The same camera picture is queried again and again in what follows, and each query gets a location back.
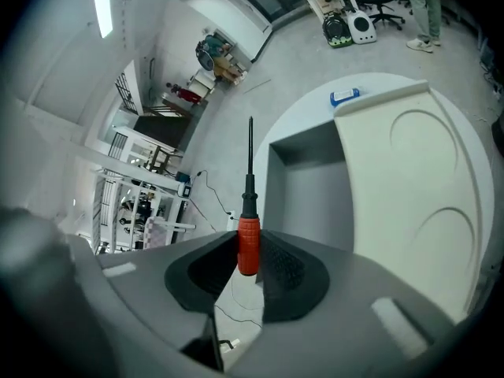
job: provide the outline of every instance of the gray pants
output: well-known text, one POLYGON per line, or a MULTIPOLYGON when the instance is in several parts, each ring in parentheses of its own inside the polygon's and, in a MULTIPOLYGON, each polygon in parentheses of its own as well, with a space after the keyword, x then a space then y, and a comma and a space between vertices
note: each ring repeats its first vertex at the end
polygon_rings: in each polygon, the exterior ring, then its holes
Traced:
POLYGON ((441 28, 440 0, 410 0, 413 15, 418 24, 418 39, 429 42, 431 38, 439 38, 441 28))

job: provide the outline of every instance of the white sneaker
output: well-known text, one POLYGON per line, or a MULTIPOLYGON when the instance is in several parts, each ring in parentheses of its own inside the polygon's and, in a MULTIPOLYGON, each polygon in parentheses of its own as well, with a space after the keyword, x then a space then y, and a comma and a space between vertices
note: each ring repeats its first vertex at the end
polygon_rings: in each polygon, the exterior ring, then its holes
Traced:
POLYGON ((406 42, 406 46, 413 50, 421 50, 423 52, 432 53, 434 50, 432 49, 432 45, 430 42, 424 42, 419 40, 418 38, 406 42))

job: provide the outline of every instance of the screwdriver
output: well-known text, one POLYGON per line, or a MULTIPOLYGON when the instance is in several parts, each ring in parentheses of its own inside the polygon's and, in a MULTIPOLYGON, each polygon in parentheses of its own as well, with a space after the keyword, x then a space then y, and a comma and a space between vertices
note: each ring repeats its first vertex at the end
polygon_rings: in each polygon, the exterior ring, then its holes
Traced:
POLYGON ((259 270, 259 224, 258 208, 255 193, 255 179, 252 172, 253 119, 249 118, 249 158, 248 173, 245 177, 243 193, 243 210, 238 223, 238 270, 244 276, 252 276, 259 270))

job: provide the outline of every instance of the red screwdriver handle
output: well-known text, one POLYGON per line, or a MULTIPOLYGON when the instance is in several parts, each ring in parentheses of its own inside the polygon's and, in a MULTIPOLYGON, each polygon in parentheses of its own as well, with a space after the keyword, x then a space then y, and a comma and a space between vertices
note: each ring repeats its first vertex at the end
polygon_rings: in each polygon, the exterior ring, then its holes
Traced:
POLYGON ((259 218, 239 218, 238 270, 245 276, 252 276, 259 270, 260 234, 259 218))

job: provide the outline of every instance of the ceiling light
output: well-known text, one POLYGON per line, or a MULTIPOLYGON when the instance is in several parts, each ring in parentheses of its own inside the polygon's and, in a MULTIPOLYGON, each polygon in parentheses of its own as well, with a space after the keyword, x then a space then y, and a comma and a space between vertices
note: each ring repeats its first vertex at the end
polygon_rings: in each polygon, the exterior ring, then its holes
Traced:
POLYGON ((96 16, 102 38, 112 31, 112 13, 110 12, 110 0, 94 0, 96 16))

